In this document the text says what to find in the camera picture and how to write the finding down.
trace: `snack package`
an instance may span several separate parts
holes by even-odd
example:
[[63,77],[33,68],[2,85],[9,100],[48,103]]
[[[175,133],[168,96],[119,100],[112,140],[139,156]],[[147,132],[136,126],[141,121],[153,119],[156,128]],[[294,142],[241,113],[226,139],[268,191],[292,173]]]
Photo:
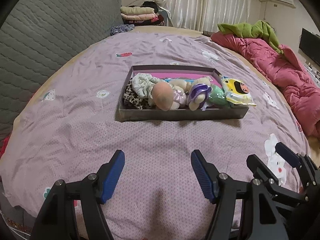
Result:
[[224,91],[217,85],[211,85],[211,93],[208,96],[207,102],[209,105],[225,105],[227,103]]
[[249,88],[241,81],[220,76],[222,87],[228,102],[234,105],[256,106],[250,95]]

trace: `screw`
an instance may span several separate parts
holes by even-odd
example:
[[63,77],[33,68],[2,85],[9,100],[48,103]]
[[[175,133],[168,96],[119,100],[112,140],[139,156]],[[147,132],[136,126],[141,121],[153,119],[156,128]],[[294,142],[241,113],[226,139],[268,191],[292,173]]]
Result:
[[252,180],[252,183],[253,183],[254,185],[257,185],[257,186],[259,186],[259,185],[261,184],[260,180],[258,180],[258,179],[253,179],[253,180]]
[[225,174],[225,173],[220,173],[220,174],[219,174],[219,178],[220,178],[220,179],[227,179],[227,178],[228,178],[228,175]]
[[88,175],[89,180],[95,180],[96,178],[97,178],[97,174],[95,174],[95,173],[91,173]]
[[57,186],[61,186],[63,184],[63,179],[58,179],[55,183]]

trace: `purple ribbon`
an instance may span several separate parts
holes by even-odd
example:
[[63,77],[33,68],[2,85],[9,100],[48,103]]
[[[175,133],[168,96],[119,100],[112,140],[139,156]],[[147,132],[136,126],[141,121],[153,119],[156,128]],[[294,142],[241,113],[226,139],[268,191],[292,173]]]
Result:
[[200,104],[200,108],[204,105],[204,103],[207,101],[209,94],[211,93],[212,88],[206,84],[199,83],[194,85],[191,88],[191,91],[188,96],[188,104],[190,104],[191,101],[193,101],[197,96],[201,94],[205,94],[205,98],[203,102]]

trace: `green cloth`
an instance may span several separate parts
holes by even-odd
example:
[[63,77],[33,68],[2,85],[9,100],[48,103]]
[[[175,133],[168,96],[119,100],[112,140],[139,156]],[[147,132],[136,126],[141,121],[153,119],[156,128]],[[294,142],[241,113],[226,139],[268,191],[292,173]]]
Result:
[[218,28],[222,34],[231,33],[239,38],[261,38],[276,52],[282,53],[282,50],[279,49],[279,40],[275,32],[272,27],[264,21],[259,20],[254,25],[249,23],[238,23],[233,25],[221,23],[218,24]]

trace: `red comforter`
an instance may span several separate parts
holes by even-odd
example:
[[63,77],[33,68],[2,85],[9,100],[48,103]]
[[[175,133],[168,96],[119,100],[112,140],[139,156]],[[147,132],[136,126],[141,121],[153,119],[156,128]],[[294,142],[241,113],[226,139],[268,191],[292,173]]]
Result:
[[238,38],[220,32],[212,41],[240,53],[283,93],[306,135],[320,138],[320,89],[297,59],[294,52],[280,45],[279,55],[262,39]]

